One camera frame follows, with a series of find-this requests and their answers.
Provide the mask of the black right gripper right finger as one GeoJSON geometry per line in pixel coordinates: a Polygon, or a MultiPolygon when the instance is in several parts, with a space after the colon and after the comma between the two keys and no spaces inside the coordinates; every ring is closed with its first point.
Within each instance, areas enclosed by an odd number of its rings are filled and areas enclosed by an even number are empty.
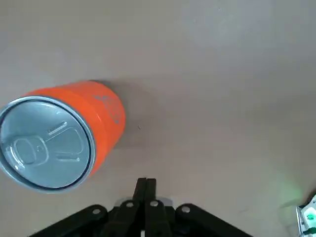
{"type": "Polygon", "coordinates": [[[146,179],[145,236],[147,237],[251,237],[250,234],[192,204],[177,208],[156,198],[156,179],[146,179]]]}

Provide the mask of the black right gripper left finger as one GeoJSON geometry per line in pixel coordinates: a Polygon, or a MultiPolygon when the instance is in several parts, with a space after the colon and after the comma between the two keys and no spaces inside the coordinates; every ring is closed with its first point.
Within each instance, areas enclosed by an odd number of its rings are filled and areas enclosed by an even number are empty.
{"type": "Polygon", "coordinates": [[[144,203],[147,178],[137,180],[133,197],[108,211],[95,204],[36,233],[33,237],[126,237],[144,203]]]}

